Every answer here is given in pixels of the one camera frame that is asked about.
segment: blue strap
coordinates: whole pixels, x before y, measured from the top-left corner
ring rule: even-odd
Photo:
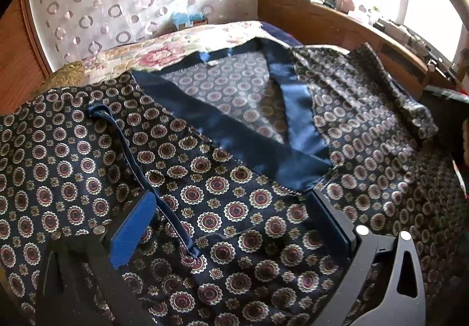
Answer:
[[[184,245],[188,253],[194,258],[199,257],[200,251],[195,247],[192,239],[190,238],[190,236],[187,234],[186,230],[182,226],[179,218],[170,209],[170,207],[163,200],[160,199],[160,197],[156,194],[151,184],[145,178],[142,170],[140,169],[137,162],[135,161],[135,158],[132,155],[130,148],[128,147],[127,140],[122,130],[120,129],[120,127],[117,125],[116,121],[114,120],[109,107],[103,104],[90,106],[90,108],[87,109],[87,114],[90,118],[102,118],[115,127],[117,134],[119,136],[119,139],[120,139],[120,143],[122,144],[122,147],[123,147],[124,156],[127,160],[127,164],[129,165],[130,170],[132,171],[135,179],[138,181],[138,183],[140,184],[142,188],[149,190],[155,195],[157,208],[163,213],[163,215],[166,217],[168,222],[172,225],[174,231],[179,237],[179,240]]]
[[[133,76],[145,94],[176,117],[184,118],[198,132],[249,168],[284,187],[299,192],[309,191],[332,166],[329,160],[264,137],[214,106],[185,94],[171,81],[154,73],[133,71]]]
[[[280,28],[266,23],[266,22],[261,22],[262,24],[262,29],[265,30],[268,34],[274,36],[276,39],[283,41],[284,43],[290,45],[290,46],[299,46],[303,45],[300,43],[296,38],[294,38],[292,35],[289,33],[282,31]]]
[[[120,223],[120,216],[113,220],[118,227],[109,243],[109,260],[114,269],[128,264],[147,226],[153,219],[155,210],[156,197],[153,192],[145,190],[142,197],[136,201],[132,211],[127,213],[126,210],[121,214],[122,223]],[[112,232],[113,225],[110,225],[108,231]]]
[[[270,75],[283,93],[288,123],[288,143],[295,150],[329,161],[329,150],[314,125],[313,102],[308,85],[298,80],[292,60],[282,45],[260,39]]]

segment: blue rubber pad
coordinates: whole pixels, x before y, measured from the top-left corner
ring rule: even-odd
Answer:
[[[114,269],[127,265],[140,238],[155,215],[156,198],[147,192],[127,216],[109,244],[109,260]]]

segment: patterned fabric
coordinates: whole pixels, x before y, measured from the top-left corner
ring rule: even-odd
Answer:
[[[283,44],[261,25],[256,21],[201,25],[135,44],[116,46],[61,67],[41,84],[35,95],[57,87],[86,86],[117,78],[131,67],[162,70],[194,52],[231,48],[256,37]]]
[[[393,85],[367,46],[347,56],[308,46],[290,54],[334,162],[317,187],[354,224],[377,234],[410,231],[432,304],[457,268],[463,202],[449,153],[432,143],[437,129],[427,109]],[[128,72],[50,91],[4,118],[0,257],[30,318],[50,233],[107,224],[139,192],[115,132],[86,118],[89,103],[109,106],[146,178],[202,253],[189,257],[156,213],[120,269],[155,322],[301,326],[313,320],[347,267],[329,256],[302,193],[217,148],[145,95]],[[379,265],[369,276],[348,322],[367,308]],[[92,278],[87,282],[97,308],[112,319]]]
[[[282,92],[269,79],[262,51],[195,65],[165,78],[263,136],[285,142],[287,123]]]
[[[355,225],[411,233],[430,307],[460,271],[457,241],[466,214],[451,155],[433,141],[438,128],[430,112],[394,85],[368,45],[348,56],[298,47],[292,57],[314,96],[314,122],[334,163],[317,188]],[[362,294],[357,307],[364,309],[370,289]]]
[[[303,324],[311,317],[305,309],[330,292],[343,269],[322,245],[302,196],[215,148],[139,90],[126,73],[102,85],[50,91],[5,117],[1,258],[22,309],[33,317],[51,232],[87,233],[138,194],[109,126],[85,117],[92,102],[112,110],[148,181],[202,252],[197,260],[187,256],[157,213],[121,269],[155,320]],[[112,318],[99,292],[94,298]]]

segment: wooden headboard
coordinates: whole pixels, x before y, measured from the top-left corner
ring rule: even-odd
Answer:
[[[259,20],[290,33],[304,44],[338,45],[348,50],[367,42],[386,70],[415,98],[426,85],[449,89],[454,86],[439,73],[427,73],[427,66],[404,46],[349,16],[320,4],[302,0],[259,0]]]

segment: blue satin fabric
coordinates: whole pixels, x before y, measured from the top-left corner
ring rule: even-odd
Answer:
[[[266,22],[261,22],[262,24],[262,29],[265,30],[267,33],[270,35],[274,36],[280,41],[283,41],[284,43],[290,45],[290,46],[300,46],[303,45],[300,43],[296,38],[294,38],[292,35],[289,33],[282,31],[280,28],[277,28],[275,25],[266,23]]]
[[[313,104],[308,86],[296,78],[285,48],[271,40],[260,39],[270,76],[283,92],[285,116],[288,123],[288,143],[295,150],[329,160],[329,151],[313,122]]]
[[[138,71],[133,75],[145,94],[176,117],[186,120],[256,173],[266,175],[287,188],[310,190],[331,166],[320,158],[264,137],[214,106],[186,95],[160,76]]]
[[[146,94],[183,118],[216,145],[246,163],[258,174],[299,192],[315,186],[332,163],[329,152],[313,123],[312,100],[305,85],[294,75],[288,51],[279,44],[254,39],[235,48],[212,53],[194,53],[181,63],[163,69],[167,74],[193,66],[208,58],[217,58],[262,49],[270,74],[280,85],[288,123],[288,144],[266,138],[231,118],[212,105],[186,95],[175,84],[156,73],[133,71],[134,78]]]

